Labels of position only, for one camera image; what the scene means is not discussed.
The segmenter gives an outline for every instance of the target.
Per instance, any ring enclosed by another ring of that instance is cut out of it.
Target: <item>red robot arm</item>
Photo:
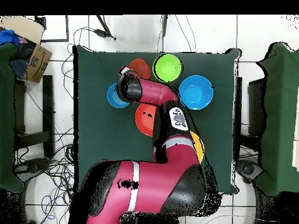
[[[204,204],[206,184],[177,95],[128,69],[117,83],[117,94],[127,102],[157,106],[154,162],[95,164],[73,199],[69,224],[121,224],[121,215],[127,211],[195,214]]]

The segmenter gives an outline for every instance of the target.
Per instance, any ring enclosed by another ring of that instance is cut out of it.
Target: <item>green mat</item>
[[[142,134],[135,124],[138,103],[123,109],[112,107],[106,98],[109,86],[118,80],[118,71],[135,58],[149,67],[161,55],[150,52],[90,52],[77,46],[79,80],[79,186],[89,168],[101,159],[152,161],[152,138]],[[214,97],[204,109],[191,110],[203,140],[206,155],[214,169],[218,190],[236,193],[231,185],[232,109],[234,98],[234,61],[237,49],[228,54],[173,53],[184,69],[171,82],[180,83],[191,75],[206,77],[214,86]],[[188,117],[191,131],[195,131]]]
[[[23,183],[12,173],[13,145],[15,141],[15,105],[13,87],[15,74],[8,62],[17,52],[15,45],[0,45],[0,188],[20,193]]]
[[[292,166],[299,53],[291,52],[283,43],[275,43],[260,65],[267,74],[264,98],[267,118],[261,156],[266,172],[255,181],[267,195],[299,192],[299,172]]]

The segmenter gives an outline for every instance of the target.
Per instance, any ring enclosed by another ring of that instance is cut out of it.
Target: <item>cardboard box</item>
[[[40,44],[44,27],[24,16],[1,16],[0,27],[13,30],[18,36],[24,37],[36,44]]]
[[[20,37],[23,37],[26,40],[28,40],[31,47],[34,48],[30,59],[28,61],[24,61],[23,64],[18,64],[19,68],[20,68],[20,66],[23,65],[23,69],[24,69],[23,70],[24,71],[23,75],[20,75],[19,73],[17,73],[16,72],[16,70],[17,70],[16,67],[14,67],[11,64],[12,69],[17,74],[17,76],[20,77],[21,79],[25,79],[25,80],[29,80],[29,81],[32,81],[32,82],[39,83],[41,78],[43,77],[44,71],[46,70],[48,62],[49,62],[49,60],[52,56],[51,51],[48,51],[47,49],[43,48],[42,46],[40,46],[39,44],[36,44],[33,41],[33,40],[35,40],[35,41],[39,40],[39,42],[40,42],[40,39],[37,38],[37,37],[33,38],[34,35],[32,35],[32,32],[30,32],[29,29],[28,29],[28,26],[30,26],[32,23],[34,23],[34,26],[39,25],[39,24],[35,23],[34,21],[31,21],[31,20],[27,19],[29,21],[29,22],[26,21],[26,23],[27,23],[27,26],[26,26],[27,27],[26,28],[27,32],[24,32],[24,29],[17,28],[18,20],[20,22],[22,19],[14,18],[13,21],[8,21],[9,18],[6,17],[5,20],[6,21],[3,22],[2,19],[1,19],[1,21],[0,21],[0,30],[3,30],[3,29],[13,30],[16,35],[18,35]]]

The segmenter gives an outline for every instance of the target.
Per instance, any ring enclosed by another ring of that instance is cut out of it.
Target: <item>bowl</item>
[[[180,60],[171,54],[163,54],[156,58],[152,65],[155,77],[161,82],[172,82],[179,77],[182,70]]]
[[[149,79],[151,77],[151,68],[141,58],[134,59],[128,67],[136,71],[143,79]]]
[[[137,128],[149,137],[152,137],[154,130],[154,118],[156,106],[141,103],[135,113],[135,123]]]
[[[186,78],[179,86],[182,103],[192,110],[200,110],[209,105],[213,98],[213,92],[210,81],[198,75]]]
[[[121,109],[127,107],[130,103],[122,101],[116,93],[116,83],[112,84],[107,90],[107,100],[115,108]]]

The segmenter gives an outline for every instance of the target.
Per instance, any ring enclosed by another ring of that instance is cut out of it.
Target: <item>white tile floor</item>
[[[98,37],[95,33],[83,30],[74,33],[82,27],[102,29],[96,16],[68,16],[69,43],[79,44],[94,51],[147,51],[156,52],[162,50],[160,40],[157,46],[159,33],[161,32],[160,15],[123,15],[106,16],[105,21],[117,40]],[[51,16],[47,18],[48,30],[45,31],[43,39],[64,39],[63,30],[65,24],[62,22],[63,16]],[[188,15],[189,23],[193,29],[193,35],[188,25],[185,15],[178,15],[180,25],[189,40],[192,51],[202,53],[224,53],[229,48],[239,48],[242,50],[242,57],[239,63],[239,76],[243,77],[242,93],[242,123],[248,123],[248,95],[247,86],[250,81],[262,78],[262,70],[255,64],[264,58],[270,44],[276,41],[287,42],[291,48],[299,48],[299,18],[291,15]],[[73,121],[73,81],[71,78],[65,79],[61,72],[64,60],[69,57],[67,50],[68,42],[48,42],[42,46],[50,50],[53,55],[45,74],[52,75],[54,80],[54,125],[57,131],[62,134],[72,128]],[[189,45],[180,30],[175,15],[170,15],[166,37],[164,39],[164,51],[180,52],[190,51]],[[72,57],[64,64],[63,71],[72,69]],[[35,102],[42,105],[42,82],[39,84],[29,83],[28,91]],[[26,132],[41,131],[42,113],[32,102],[30,97],[26,97]],[[242,125],[242,133],[247,132],[248,127]],[[73,130],[69,135],[65,135],[62,140],[64,144],[73,141]],[[56,142],[56,149],[62,144]],[[43,157],[42,145],[30,147],[30,152],[26,158]],[[181,224],[253,224],[255,216],[255,195],[251,185],[242,182],[239,175],[235,175],[235,184],[239,188],[238,194],[224,195],[219,210],[207,218],[182,217]],[[51,194],[55,189],[52,180],[46,175],[40,175],[30,182],[26,194],[26,212],[30,219],[35,219],[40,223],[45,214],[42,207],[46,207],[47,199],[42,198]],[[51,211],[56,215],[54,219],[47,219],[44,224],[67,224],[67,205],[56,205]]]

